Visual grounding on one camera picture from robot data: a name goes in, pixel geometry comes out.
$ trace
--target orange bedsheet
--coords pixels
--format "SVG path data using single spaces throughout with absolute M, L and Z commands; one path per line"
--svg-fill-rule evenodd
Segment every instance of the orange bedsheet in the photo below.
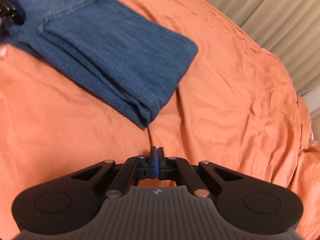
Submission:
M 320 147 L 279 59 L 203 0 L 119 0 L 179 32 L 199 53 L 169 103 L 142 130 L 44 61 L 9 45 L 0 57 L 0 238 L 19 231 L 14 197 L 104 159 L 151 145 L 192 164 L 208 159 L 287 187 L 304 203 L 298 227 L 320 235 Z

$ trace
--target beige curtain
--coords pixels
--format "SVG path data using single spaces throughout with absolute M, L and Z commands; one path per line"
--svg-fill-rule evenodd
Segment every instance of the beige curtain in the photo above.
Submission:
M 277 55 L 298 95 L 320 83 L 320 0 L 206 0 Z

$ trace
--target screw head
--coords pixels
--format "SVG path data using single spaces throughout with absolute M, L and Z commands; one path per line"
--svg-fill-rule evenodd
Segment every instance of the screw head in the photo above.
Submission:
M 120 197 L 121 195 L 122 195 L 121 191 L 117 189 L 108 190 L 106 192 L 106 196 L 108 198 L 117 198 L 117 197 Z
M 204 188 L 196 189 L 193 194 L 197 197 L 207 197 L 210 195 L 210 192 Z
M 113 163 L 114 160 L 105 160 L 104 162 L 105 162 L 105 163 Z

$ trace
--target ribbed gray surface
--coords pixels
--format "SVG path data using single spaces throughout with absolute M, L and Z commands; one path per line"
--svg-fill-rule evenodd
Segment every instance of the ribbed gray surface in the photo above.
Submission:
M 226 222 L 210 199 L 185 186 L 131 187 L 126 196 L 107 199 L 97 216 L 73 232 L 56 236 L 23 231 L 16 240 L 302 240 L 294 231 L 260 236 Z

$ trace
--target folded jeans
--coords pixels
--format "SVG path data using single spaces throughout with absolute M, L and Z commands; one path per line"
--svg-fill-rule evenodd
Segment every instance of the folded jeans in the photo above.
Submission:
M 116 0 L 19 0 L 25 24 L 3 41 L 48 60 L 140 127 L 185 75 L 197 46 Z

